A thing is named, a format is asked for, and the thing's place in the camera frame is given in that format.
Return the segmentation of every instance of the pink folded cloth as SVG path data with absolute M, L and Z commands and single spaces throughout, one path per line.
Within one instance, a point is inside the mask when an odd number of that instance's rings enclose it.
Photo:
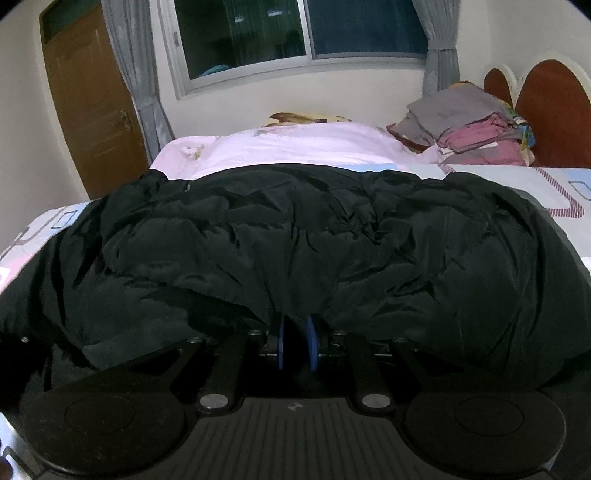
M 519 130 L 515 129 L 504 117 L 494 113 L 484 120 L 466 125 L 442 136 L 438 144 L 440 147 L 461 153 L 497 140 L 517 139 L 520 136 Z
M 475 148 L 464 153 L 452 154 L 446 157 L 444 163 L 455 165 L 515 165 L 527 166 L 521 156 L 517 140 L 497 142 L 497 146 Z

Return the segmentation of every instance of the glass pane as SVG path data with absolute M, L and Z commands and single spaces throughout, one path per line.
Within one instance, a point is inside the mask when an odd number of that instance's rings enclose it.
M 192 79 L 306 54 L 297 0 L 175 0 Z
M 308 0 L 308 11 L 317 56 L 427 53 L 412 0 Z
M 43 15 L 43 33 L 48 42 L 68 25 L 74 23 L 100 0 L 61 0 Z

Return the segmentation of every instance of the logo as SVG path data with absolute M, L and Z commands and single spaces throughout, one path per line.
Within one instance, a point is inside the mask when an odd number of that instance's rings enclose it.
M 291 411 L 300 411 L 302 408 L 304 408 L 304 406 L 301 403 L 295 401 L 290 403 L 287 408 L 289 408 Z

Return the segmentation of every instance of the pillow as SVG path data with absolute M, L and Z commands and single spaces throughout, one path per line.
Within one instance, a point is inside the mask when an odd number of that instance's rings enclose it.
M 277 112 L 271 115 L 263 127 L 281 127 L 283 125 L 327 124 L 329 122 L 350 122 L 339 115 L 310 115 L 307 113 Z

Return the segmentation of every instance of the curtain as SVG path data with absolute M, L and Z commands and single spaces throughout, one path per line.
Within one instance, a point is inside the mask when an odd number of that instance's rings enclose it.
M 423 94 L 430 95 L 460 80 L 457 26 L 460 0 L 413 0 L 429 40 Z
M 102 0 L 102 6 L 115 59 L 134 100 L 151 165 L 173 134 L 158 99 L 150 2 Z

